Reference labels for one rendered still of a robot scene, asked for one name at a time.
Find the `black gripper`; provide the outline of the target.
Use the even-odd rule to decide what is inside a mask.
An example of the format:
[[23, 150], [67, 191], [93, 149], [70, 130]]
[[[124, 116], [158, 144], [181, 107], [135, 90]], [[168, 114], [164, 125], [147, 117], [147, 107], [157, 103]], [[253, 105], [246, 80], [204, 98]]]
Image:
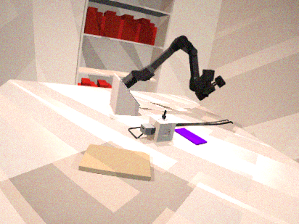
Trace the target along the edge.
[[[216, 83], [216, 84], [214, 84]], [[221, 88], [222, 86], [224, 86], [226, 83], [224, 82], [224, 79], [221, 77], [221, 75], [219, 75], [218, 77], [215, 78], [215, 82], [214, 83], [210, 83], [213, 86], [213, 90], [211, 91], [211, 93], [213, 91], [216, 91], [215, 86], [217, 85], [219, 88]], [[195, 95], [197, 96], [197, 98], [202, 101], [204, 98], [206, 98], [206, 96], [202, 96], [202, 91], [201, 92], [195, 92]]]

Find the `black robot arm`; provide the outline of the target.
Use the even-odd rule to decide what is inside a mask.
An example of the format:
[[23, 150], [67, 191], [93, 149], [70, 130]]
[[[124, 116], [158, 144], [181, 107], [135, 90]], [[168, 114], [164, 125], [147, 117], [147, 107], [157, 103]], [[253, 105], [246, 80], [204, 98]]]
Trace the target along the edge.
[[186, 36], [179, 36], [174, 39], [171, 45], [166, 49], [156, 60], [150, 65], [143, 67], [140, 70], [132, 70], [121, 80], [129, 89], [137, 81], [150, 80], [155, 74], [153, 73], [162, 63], [164, 63], [175, 51], [182, 50], [189, 55], [189, 66], [191, 77], [189, 79], [189, 89], [194, 92], [201, 92], [202, 96], [208, 97], [208, 94], [213, 90], [213, 86], [210, 84], [214, 81], [215, 70], [202, 69], [202, 76], [200, 76], [200, 70], [197, 60], [197, 50], [188, 41]]

